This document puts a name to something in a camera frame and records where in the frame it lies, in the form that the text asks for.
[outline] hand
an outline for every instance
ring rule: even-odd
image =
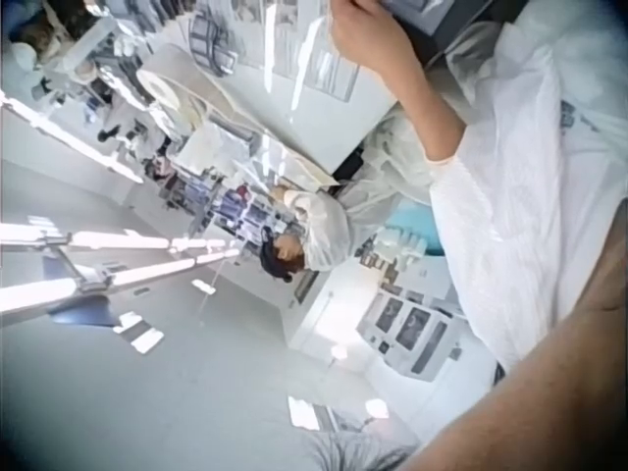
[[[331,0],[331,10],[332,37],[346,59],[371,69],[388,86],[422,73],[408,36],[379,0]]]
[[[271,189],[271,198],[273,198],[275,201],[284,202],[284,196],[286,195],[286,191],[288,191],[288,189],[285,186],[277,185],[273,189]]]

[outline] white gown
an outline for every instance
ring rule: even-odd
[[[465,63],[475,29],[448,61],[479,116],[431,197],[462,309],[509,369],[571,313],[626,198],[628,44],[593,0],[533,0]]]

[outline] dark hair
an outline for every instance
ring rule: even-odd
[[[374,453],[381,447],[375,440],[343,441],[331,436],[316,445],[321,471],[396,471],[414,452],[409,447]]]
[[[292,275],[305,269],[305,255],[301,254],[292,260],[278,258],[279,250],[275,248],[275,238],[270,228],[262,229],[262,246],[260,247],[259,260],[262,268],[272,277],[292,281]]]

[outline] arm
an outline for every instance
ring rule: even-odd
[[[430,86],[407,35],[378,0],[332,0],[334,41],[347,59],[377,73],[399,100],[429,160],[455,153],[464,122]]]
[[[574,313],[403,471],[582,469],[625,425],[625,316]]]

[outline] woman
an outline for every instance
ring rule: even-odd
[[[271,196],[296,213],[302,235],[273,237],[266,231],[260,253],[262,267],[275,278],[290,282],[308,269],[329,271],[355,254],[380,229],[401,200],[384,174],[365,164],[338,199],[277,186]]]
[[[448,57],[477,111],[467,125],[377,0],[332,11],[341,54],[380,76],[416,131],[461,306],[507,370],[584,302],[611,224],[625,224],[625,32],[602,2],[532,0],[492,59],[465,57],[467,33]]]

